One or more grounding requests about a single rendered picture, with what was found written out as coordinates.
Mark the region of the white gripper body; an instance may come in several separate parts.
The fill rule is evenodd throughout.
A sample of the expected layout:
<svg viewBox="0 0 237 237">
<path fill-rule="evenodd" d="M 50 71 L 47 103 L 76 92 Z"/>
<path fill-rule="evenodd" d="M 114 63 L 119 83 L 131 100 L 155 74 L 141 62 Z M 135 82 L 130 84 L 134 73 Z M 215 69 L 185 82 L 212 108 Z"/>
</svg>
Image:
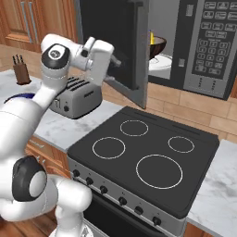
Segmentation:
<svg viewBox="0 0 237 237">
<path fill-rule="evenodd" d="M 101 86 L 110 64 L 110 58 L 114 52 L 114 46 L 107 42 L 96 40 L 91 51 L 92 67 L 89 70 L 89 78 L 92 82 Z"/>
</svg>

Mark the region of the black microwave door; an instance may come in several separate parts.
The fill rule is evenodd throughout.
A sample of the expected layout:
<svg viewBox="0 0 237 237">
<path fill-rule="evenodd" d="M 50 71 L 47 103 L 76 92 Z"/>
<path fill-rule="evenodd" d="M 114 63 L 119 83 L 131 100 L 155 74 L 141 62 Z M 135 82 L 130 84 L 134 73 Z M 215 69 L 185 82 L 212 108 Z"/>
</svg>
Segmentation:
<svg viewBox="0 0 237 237">
<path fill-rule="evenodd" d="M 115 47 L 121 61 L 109 65 L 105 82 L 137 106 L 146 107 L 149 0 L 76 0 L 80 42 L 91 36 Z"/>
</svg>

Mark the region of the white microwave turntable plate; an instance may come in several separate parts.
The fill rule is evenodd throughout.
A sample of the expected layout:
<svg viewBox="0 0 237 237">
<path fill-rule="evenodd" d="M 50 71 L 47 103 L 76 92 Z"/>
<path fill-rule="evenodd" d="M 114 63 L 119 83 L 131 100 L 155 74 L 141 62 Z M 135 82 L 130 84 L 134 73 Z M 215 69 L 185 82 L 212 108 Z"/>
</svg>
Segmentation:
<svg viewBox="0 0 237 237">
<path fill-rule="evenodd" d="M 172 57 L 164 54 L 156 55 L 149 60 L 149 74 L 168 80 L 171 72 Z"/>
</svg>

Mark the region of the dark brown bowl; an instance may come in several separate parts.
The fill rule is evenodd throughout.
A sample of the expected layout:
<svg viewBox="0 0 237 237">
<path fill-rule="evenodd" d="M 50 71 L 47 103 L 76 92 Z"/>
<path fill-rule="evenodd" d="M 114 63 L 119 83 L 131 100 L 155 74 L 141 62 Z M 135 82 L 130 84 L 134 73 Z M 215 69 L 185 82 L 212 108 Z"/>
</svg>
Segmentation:
<svg viewBox="0 0 237 237">
<path fill-rule="evenodd" d="M 154 42 L 150 45 L 150 58 L 153 59 L 159 55 L 166 47 L 167 40 L 162 37 L 154 37 Z"/>
</svg>

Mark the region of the wooden cupboard door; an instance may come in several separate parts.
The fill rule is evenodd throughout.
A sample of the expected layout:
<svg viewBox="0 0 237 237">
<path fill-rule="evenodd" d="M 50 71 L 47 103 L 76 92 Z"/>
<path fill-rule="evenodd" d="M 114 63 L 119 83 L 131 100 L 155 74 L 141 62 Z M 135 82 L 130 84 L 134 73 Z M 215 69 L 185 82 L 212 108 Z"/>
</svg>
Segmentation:
<svg viewBox="0 0 237 237">
<path fill-rule="evenodd" d="M 31 42 L 22 15 L 22 1 L 25 3 Z M 38 43 L 31 24 L 29 2 L 32 2 Z M 74 42 L 78 40 L 74 0 L 0 0 L 0 44 L 39 53 L 41 41 L 48 33 L 64 36 Z"/>
</svg>

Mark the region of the black and silver microwave oven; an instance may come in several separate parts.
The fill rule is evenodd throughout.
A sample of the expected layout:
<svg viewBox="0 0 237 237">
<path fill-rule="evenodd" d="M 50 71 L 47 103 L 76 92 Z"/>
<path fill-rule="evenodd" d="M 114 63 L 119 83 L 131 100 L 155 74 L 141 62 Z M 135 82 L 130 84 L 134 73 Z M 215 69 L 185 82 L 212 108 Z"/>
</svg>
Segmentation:
<svg viewBox="0 0 237 237">
<path fill-rule="evenodd" d="M 168 80 L 159 84 L 226 100 L 237 76 L 237 0 L 149 0 L 148 33 L 167 40 Z"/>
</svg>

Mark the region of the black oven door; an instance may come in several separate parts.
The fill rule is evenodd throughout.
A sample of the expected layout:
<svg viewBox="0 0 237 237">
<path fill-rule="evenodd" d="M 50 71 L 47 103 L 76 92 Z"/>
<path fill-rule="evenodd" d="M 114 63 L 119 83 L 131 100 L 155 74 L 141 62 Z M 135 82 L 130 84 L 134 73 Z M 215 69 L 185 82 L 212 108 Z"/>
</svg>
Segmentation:
<svg viewBox="0 0 237 237">
<path fill-rule="evenodd" d="M 84 217 L 109 237 L 167 237 L 97 192 Z"/>
</svg>

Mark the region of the silver toaster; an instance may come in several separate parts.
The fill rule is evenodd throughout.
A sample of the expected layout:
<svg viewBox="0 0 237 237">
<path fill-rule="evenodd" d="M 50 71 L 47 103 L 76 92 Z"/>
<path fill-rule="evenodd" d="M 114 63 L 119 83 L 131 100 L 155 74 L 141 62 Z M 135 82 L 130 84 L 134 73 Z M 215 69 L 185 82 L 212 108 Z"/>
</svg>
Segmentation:
<svg viewBox="0 0 237 237">
<path fill-rule="evenodd" d="M 59 94 L 50 109 L 69 119 L 79 119 L 102 103 L 101 87 L 83 77 L 68 78 L 66 89 Z"/>
</svg>

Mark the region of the brown knife block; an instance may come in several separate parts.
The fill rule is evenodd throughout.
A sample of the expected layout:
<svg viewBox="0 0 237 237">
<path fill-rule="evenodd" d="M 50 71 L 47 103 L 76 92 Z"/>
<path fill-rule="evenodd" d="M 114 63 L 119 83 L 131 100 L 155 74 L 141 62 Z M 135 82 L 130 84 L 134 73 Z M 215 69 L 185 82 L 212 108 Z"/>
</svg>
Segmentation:
<svg viewBox="0 0 237 237">
<path fill-rule="evenodd" d="M 29 72 L 26 64 L 23 61 L 22 55 L 12 56 L 13 58 L 13 69 L 17 78 L 18 85 L 26 85 L 31 83 Z"/>
</svg>

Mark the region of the blue plate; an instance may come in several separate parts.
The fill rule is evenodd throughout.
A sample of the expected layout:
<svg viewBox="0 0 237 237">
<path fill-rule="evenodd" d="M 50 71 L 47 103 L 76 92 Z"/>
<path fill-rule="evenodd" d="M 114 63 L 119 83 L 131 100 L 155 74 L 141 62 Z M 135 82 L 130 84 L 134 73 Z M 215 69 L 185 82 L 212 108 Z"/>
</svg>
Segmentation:
<svg viewBox="0 0 237 237">
<path fill-rule="evenodd" d="M 34 93 L 14 94 L 14 95 L 8 97 L 8 98 L 5 100 L 4 104 L 5 104 L 6 102 L 8 102 L 9 100 L 14 99 L 14 98 L 27 98 L 27 99 L 32 99 L 34 96 L 35 96 Z"/>
</svg>

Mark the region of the black hob stove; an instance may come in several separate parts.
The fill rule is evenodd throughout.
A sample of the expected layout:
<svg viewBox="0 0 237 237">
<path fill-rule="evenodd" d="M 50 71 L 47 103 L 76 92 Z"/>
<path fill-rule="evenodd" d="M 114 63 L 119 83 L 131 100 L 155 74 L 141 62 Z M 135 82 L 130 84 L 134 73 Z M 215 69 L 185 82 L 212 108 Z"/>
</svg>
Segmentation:
<svg viewBox="0 0 237 237">
<path fill-rule="evenodd" d="M 101 195 L 114 204 L 167 237 L 182 237 L 218 146 L 215 134 L 126 106 L 68 149 L 69 168 L 73 180 L 92 178 L 93 192 L 105 186 Z"/>
</svg>

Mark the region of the wooden drawer front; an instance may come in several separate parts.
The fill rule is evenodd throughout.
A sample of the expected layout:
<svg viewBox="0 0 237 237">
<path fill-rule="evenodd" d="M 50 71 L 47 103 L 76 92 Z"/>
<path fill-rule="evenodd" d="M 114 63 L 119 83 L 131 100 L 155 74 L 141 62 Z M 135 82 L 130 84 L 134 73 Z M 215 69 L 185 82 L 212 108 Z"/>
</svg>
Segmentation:
<svg viewBox="0 0 237 237">
<path fill-rule="evenodd" d="M 70 177 L 67 154 L 51 144 L 32 136 L 25 151 L 28 155 L 34 155 L 49 174 L 56 174 L 65 178 Z"/>
</svg>

